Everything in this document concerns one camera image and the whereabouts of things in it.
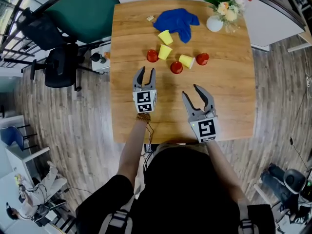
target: wooden table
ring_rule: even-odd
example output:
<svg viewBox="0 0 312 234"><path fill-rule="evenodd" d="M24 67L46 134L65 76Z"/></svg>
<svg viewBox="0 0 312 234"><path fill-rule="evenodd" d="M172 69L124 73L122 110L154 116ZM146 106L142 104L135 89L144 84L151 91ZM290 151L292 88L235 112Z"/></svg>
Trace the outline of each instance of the wooden table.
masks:
<svg viewBox="0 0 312 234"><path fill-rule="evenodd" d="M157 51L162 44L157 31L146 18L158 17L163 11L185 8L198 16L200 25L191 26L192 39L184 44L178 33L172 34L173 51L166 61L150 63L149 49ZM146 67L143 84L150 71L156 69L157 103L151 113L154 129L152 143L194 142L195 134L187 122L188 114L182 101L184 90L194 106L204 107L193 84L200 85L214 97L220 124L220 140L251 137L254 127L255 80L254 61L245 21L235 33L211 32L207 18L213 14L208 4L190 0L146 0L115 6L111 50L111 106L115 142L125 142L135 122L136 109L132 100L132 79L137 70ZM181 54L196 56L206 52L210 59L205 66L195 63L175 75L172 62ZM145 136L148 143L148 132Z"/></svg>

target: yellow cup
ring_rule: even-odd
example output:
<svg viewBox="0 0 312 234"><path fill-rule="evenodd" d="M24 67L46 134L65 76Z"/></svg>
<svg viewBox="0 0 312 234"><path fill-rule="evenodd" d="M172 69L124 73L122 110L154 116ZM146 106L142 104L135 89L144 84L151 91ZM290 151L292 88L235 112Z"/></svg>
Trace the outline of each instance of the yellow cup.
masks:
<svg viewBox="0 0 312 234"><path fill-rule="evenodd" d="M170 54L171 51L172 51L172 48L162 44L160 46L160 51L159 51L159 54L158 54L158 58L162 59L162 60L167 59L167 57L168 57L168 55Z"/></svg>
<svg viewBox="0 0 312 234"><path fill-rule="evenodd" d="M193 63L195 61L195 57L188 57L185 55L181 55L179 58L179 62L181 62L184 66L191 69L193 66Z"/></svg>
<svg viewBox="0 0 312 234"><path fill-rule="evenodd" d="M166 44L169 45L170 43L173 43L174 41L172 40L172 37L169 33L169 30L165 30L161 32L158 37Z"/></svg>

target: black shirt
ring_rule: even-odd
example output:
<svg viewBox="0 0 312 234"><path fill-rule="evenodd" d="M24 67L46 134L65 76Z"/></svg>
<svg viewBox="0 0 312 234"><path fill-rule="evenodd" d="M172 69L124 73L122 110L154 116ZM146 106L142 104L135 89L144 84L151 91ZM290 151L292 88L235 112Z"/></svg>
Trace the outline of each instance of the black shirt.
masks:
<svg viewBox="0 0 312 234"><path fill-rule="evenodd" d="M145 173L145 189L130 211L132 233L238 233L239 209L218 180L208 155L188 148L157 154ZM126 204L133 187L116 175L76 210L79 234L97 234L109 213ZM269 205L248 207L260 234L275 233Z"/></svg>

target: person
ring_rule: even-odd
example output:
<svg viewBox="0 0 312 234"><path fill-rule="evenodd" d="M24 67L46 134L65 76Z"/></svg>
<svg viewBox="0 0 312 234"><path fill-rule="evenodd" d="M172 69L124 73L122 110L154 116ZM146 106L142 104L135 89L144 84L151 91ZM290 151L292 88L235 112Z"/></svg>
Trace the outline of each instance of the person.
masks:
<svg viewBox="0 0 312 234"><path fill-rule="evenodd" d="M303 224L309 219L309 213L312 208L312 197L310 193L307 196L301 195L301 193L292 193L285 186L284 174L285 171L283 169L271 163L262 172L260 182L273 190L274 195L281 201L284 209L289 210L291 223Z"/></svg>
<svg viewBox="0 0 312 234"><path fill-rule="evenodd" d="M107 233L101 229L106 217L129 206L149 121L149 114L137 115L117 174L76 209L79 234ZM247 199L217 142L158 145L144 182L145 189L129 213L132 234L238 233L237 203ZM269 205L248 205L248 215L259 233L275 233Z"/></svg>
<svg viewBox="0 0 312 234"><path fill-rule="evenodd" d="M63 177L56 179L58 175L57 168L51 161L48 161L47 163L50 167L49 173L35 187L33 187L25 178L19 178L18 182L25 187L23 190L25 200L18 211L15 208L11 208L7 203L6 212L11 219L32 219L40 210L39 206L46 203L51 195L55 194L62 188L63 185L67 183L67 180Z"/></svg>

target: yellow flower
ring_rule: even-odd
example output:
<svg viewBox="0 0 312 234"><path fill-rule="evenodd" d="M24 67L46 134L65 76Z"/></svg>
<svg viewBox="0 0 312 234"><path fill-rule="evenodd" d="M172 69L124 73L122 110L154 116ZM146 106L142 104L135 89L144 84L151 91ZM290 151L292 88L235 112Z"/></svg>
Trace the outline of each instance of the yellow flower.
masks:
<svg viewBox="0 0 312 234"><path fill-rule="evenodd" d="M235 21L237 19L237 13L235 13L233 10L228 10L225 14L225 19L227 21Z"/></svg>
<svg viewBox="0 0 312 234"><path fill-rule="evenodd" d="M219 4L217 12L224 16L227 13L228 8L229 8L229 3L222 2L221 4Z"/></svg>

